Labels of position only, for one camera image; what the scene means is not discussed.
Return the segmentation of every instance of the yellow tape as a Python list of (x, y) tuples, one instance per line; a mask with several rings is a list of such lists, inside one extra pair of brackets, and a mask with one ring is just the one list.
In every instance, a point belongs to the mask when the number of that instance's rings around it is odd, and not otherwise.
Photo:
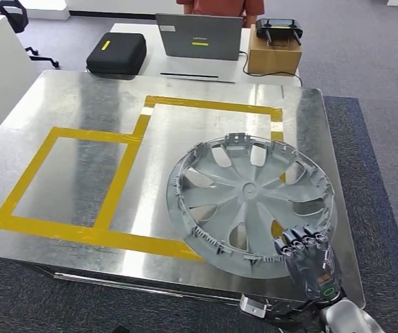
[(78, 140), (89, 140), (98, 142), (110, 142), (116, 144), (140, 143), (140, 137), (130, 134), (102, 132), (100, 130), (78, 130), (76, 128), (54, 127), (57, 137), (69, 137)]
[(150, 119), (151, 116), (149, 115), (140, 114), (140, 117), (137, 119), (137, 123), (135, 124), (132, 135), (143, 139), (145, 132), (146, 132), (146, 128), (148, 128)]
[(284, 141), (284, 132), (271, 132), (271, 140)]
[(172, 239), (125, 234), (122, 232), (98, 230), (80, 225), (28, 219), (19, 216), (11, 216), (9, 223), (3, 224), (3, 229), (53, 239), (82, 242), (94, 246), (109, 246), (123, 250), (202, 261), (201, 257), (191, 251), (183, 241)]
[(213, 109), (220, 111), (248, 112), (269, 114), (271, 121), (282, 121), (282, 111), (277, 108), (259, 105), (223, 103), (214, 101), (201, 101), (196, 99), (176, 99), (165, 96), (146, 96), (145, 106), (153, 108), (156, 104), (186, 106), (189, 108)]
[[(147, 96), (145, 108), (154, 108), (156, 104), (178, 105), (190, 108), (204, 108), (234, 112), (248, 112), (257, 114), (269, 114), (271, 121), (282, 121), (281, 109), (266, 106), (244, 105), (235, 103), (222, 103), (214, 101), (199, 101), (193, 99), (176, 99), (163, 96)], [(0, 208), (0, 229), (23, 232), (35, 236), (42, 236), (66, 241), (75, 241), (94, 246), (109, 246), (111, 248), (122, 248), (155, 255), (165, 255), (180, 259), (202, 260), (189, 249), (183, 241), (175, 239), (159, 239), (155, 237), (144, 237), (123, 232), (109, 230), (114, 213), (121, 198), (123, 188), (132, 169), (138, 149), (150, 120), (152, 112), (143, 108), (138, 117), (132, 134), (121, 134), (102, 132), (97, 130), (80, 130), (74, 128), (52, 128), (37, 151), (24, 173), (8, 196)], [(51, 152), (58, 137), (72, 139), (84, 139), (100, 142), (112, 142), (128, 144), (126, 151), (112, 178), (111, 185), (103, 202), (94, 227), (88, 228), (80, 225), (69, 225), (54, 221), (29, 219), (26, 217), (12, 216), (12, 213), (38, 172), (43, 161)], [(272, 139), (283, 140), (283, 133), (272, 131)]]
[(120, 200), (122, 191), (126, 184), (132, 165), (138, 152), (140, 145), (129, 145), (120, 161), (117, 171), (112, 178), (111, 185), (107, 190), (102, 207), (95, 220), (94, 228), (107, 230), (111, 224), (115, 208)]
[(104, 43), (104, 45), (102, 47), (102, 51), (106, 50), (110, 43), (110, 40), (106, 40), (106, 43)]

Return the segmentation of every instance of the laptop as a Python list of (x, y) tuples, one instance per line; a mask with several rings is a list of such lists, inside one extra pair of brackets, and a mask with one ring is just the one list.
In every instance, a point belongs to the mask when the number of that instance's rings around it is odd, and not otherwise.
[(156, 14), (168, 56), (238, 60), (242, 17)]

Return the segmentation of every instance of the stainless steel tabletop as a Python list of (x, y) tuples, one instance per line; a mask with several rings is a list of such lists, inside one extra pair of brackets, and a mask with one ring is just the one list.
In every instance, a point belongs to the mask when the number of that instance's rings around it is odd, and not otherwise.
[[(147, 96), (168, 102), (148, 102)], [(217, 110), (218, 103), (169, 102), (177, 101), (172, 98), (282, 108), (282, 121), (262, 108), (236, 112), (228, 111), (233, 104), (221, 104)], [(173, 289), (186, 285), (299, 300), (285, 268), (279, 272), (283, 277), (251, 280), (198, 260), (179, 240), (165, 203), (170, 172), (195, 144), (227, 133), (269, 138), (282, 126), (284, 141), (316, 161), (333, 184), (338, 222), (332, 243), (345, 290), (364, 306), (317, 89), (45, 72), (0, 126), (0, 257), (167, 282)]]

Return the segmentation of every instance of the yellow sticker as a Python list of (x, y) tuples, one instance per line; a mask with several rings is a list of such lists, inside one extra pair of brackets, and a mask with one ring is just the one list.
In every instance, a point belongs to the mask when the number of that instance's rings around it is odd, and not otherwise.
[(199, 42), (192, 42), (192, 45), (197, 45), (197, 46), (209, 46), (208, 43), (199, 43)]
[(104, 43), (104, 45), (102, 47), (102, 51), (106, 50), (106, 48), (107, 48), (110, 43), (110, 40), (106, 40), (106, 43)]

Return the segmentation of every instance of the cable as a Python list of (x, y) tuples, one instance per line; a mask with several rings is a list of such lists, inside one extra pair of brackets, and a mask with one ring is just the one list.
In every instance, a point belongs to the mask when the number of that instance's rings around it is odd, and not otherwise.
[(246, 60), (245, 61), (245, 65), (243, 65), (243, 69), (242, 69), (243, 72), (245, 73), (246, 75), (260, 77), (260, 76), (276, 75), (276, 74), (288, 74), (288, 75), (292, 75), (292, 76), (298, 78), (299, 81), (300, 82), (300, 86), (301, 87), (303, 86), (301, 78), (300, 78), (297, 75), (293, 74), (293, 73), (289, 73), (288, 71), (275, 71), (273, 73), (266, 73), (266, 74), (250, 74), (250, 73), (246, 71), (246, 65), (248, 65), (248, 53), (245, 52), (245, 51), (239, 51), (239, 53), (242, 53), (242, 54), (245, 54), (246, 56)]

